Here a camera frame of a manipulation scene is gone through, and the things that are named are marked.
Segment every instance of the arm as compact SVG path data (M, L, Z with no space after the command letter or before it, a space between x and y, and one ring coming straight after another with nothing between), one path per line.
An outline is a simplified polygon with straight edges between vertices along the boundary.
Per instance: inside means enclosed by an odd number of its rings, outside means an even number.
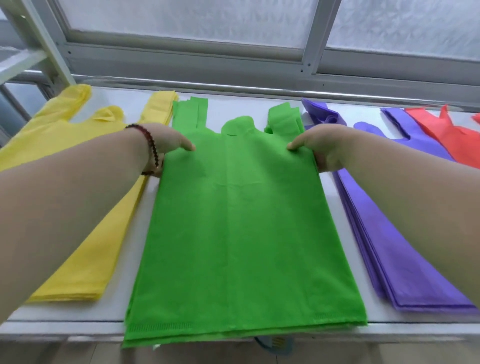
M159 153L180 146L194 150L167 126L144 127ZM63 264L150 165L145 137L127 129L0 173L0 323Z
M289 149L345 167L407 241L480 307L480 170L342 125L319 125Z

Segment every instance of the stack of green bags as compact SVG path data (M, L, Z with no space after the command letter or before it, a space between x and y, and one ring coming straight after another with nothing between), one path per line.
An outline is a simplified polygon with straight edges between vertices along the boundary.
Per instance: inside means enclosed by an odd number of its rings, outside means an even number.
M197 150L165 157L124 347L366 325L313 154L287 143L298 108L205 127L208 100L175 102Z

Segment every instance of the yellow bag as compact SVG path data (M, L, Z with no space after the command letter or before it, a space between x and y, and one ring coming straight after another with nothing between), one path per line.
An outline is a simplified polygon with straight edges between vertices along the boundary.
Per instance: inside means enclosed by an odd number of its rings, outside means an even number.
M65 89L40 110L2 149L0 170L59 152L125 127L117 106L99 109L82 123L68 122L91 96L91 87ZM174 91L160 91L148 100L140 122L168 124ZM128 224L144 186L140 177L132 189L105 216L67 261L30 297L29 301L96 300L115 269Z

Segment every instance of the floor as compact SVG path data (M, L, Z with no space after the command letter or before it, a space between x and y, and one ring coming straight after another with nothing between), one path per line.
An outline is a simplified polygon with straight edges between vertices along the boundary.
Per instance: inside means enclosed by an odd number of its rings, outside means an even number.
M254 342L162 345L121 350L111 343L0 342L0 364L474 364L480 342L367 344L297 342L289 356Z

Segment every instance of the beaded bracelet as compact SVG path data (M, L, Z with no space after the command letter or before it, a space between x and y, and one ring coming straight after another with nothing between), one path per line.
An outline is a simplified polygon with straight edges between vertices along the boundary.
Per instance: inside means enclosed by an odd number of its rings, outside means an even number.
M153 157L155 159L155 167L158 168L158 153L156 152L156 145L155 145L155 140L153 139L152 135L150 134L150 132L144 128L143 126L141 125L138 125L138 124L129 124L125 127L125 129L128 129L128 128L135 128L139 131L142 132L142 134L145 136L145 138L147 139L147 143L148 143L148 146L150 147L150 149L152 150L153 152ZM153 171L150 171L150 172L142 172L142 175L144 176L151 176L153 175L154 172Z

